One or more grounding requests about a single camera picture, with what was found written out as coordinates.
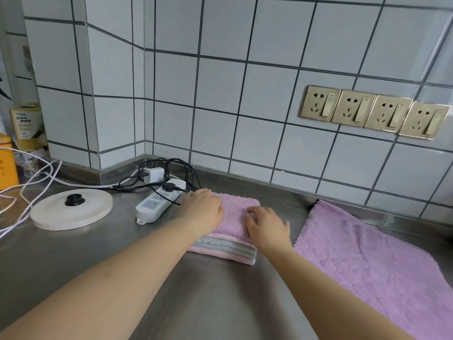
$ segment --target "person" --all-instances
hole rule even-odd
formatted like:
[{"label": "person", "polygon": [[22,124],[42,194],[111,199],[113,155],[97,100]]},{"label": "person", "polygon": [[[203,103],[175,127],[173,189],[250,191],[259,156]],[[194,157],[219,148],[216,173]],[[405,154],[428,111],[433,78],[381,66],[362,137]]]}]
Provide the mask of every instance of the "person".
[{"label": "person", "polygon": [[[222,221],[221,203],[206,189],[188,193],[173,221],[63,286],[0,339],[128,339],[190,245]],[[320,340],[413,339],[294,251],[289,223],[273,210],[248,208],[246,224]]]}]

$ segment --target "gold wall socket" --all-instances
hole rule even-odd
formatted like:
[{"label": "gold wall socket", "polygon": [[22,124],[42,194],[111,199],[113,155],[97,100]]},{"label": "gold wall socket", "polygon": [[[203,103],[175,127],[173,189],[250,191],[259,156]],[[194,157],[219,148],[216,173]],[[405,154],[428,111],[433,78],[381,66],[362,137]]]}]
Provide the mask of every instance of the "gold wall socket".
[{"label": "gold wall socket", "polygon": [[370,113],[375,97],[376,94],[342,90],[332,121],[362,127]]},{"label": "gold wall socket", "polygon": [[432,140],[449,110],[448,105],[413,102],[399,134]]},{"label": "gold wall socket", "polygon": [[330,121],[340,90],[309,85],[299,115],[305,118]]},{"label": "gold wall socket", "polygon": [[371,108],[365,127],[369,129],[398,132],[403,124],[412,99],[379,94]]}]

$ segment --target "countertop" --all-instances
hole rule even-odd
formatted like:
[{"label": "countertop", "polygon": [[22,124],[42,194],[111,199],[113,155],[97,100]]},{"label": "countertop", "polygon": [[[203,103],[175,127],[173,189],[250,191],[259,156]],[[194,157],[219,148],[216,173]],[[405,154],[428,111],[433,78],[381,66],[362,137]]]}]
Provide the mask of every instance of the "countertop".
[{"label": "countertop", "polygon": [[[294,242],[307,216],[302,195],[238,179],[205,174],[203,187],[257,198],[291,223]],[[41,187],[30,187],[35,196]],[[54,183],[46,196],[68,190]],[[61,286],[174,218],[171,205],[153,224],[135,223],[134,208],[152,191],[112,193],[102,220],[75,230],[50,232],[30,221],[0,240],[0,330]],[[4,207],[0,200],[0,209]],[[14,222],[24,204],[0,221]],[[197,253],[184,254],[146,311],[131,339],[317,339],[286,285],[258,254],[252,267]]]}]

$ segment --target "folded towel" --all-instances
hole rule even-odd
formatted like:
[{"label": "folded towel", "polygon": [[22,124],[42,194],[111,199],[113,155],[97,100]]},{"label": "folded towel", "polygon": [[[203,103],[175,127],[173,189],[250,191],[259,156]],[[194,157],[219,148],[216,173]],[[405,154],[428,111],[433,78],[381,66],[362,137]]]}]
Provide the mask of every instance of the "folded towel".
[{"label": "folded towel", "polygon": [[257,251],[247,231],[246,214],[247,208],[259,206],[259,201],[229,194],[216,195],[223,200],[223,220],[211,234],[195,242],[189,251],[253,265]]},{"label": "folded towel", "polygon": [[324,201],[309,214],[295,250],[418,340],[453,336],[453,290],[422,249]]}]

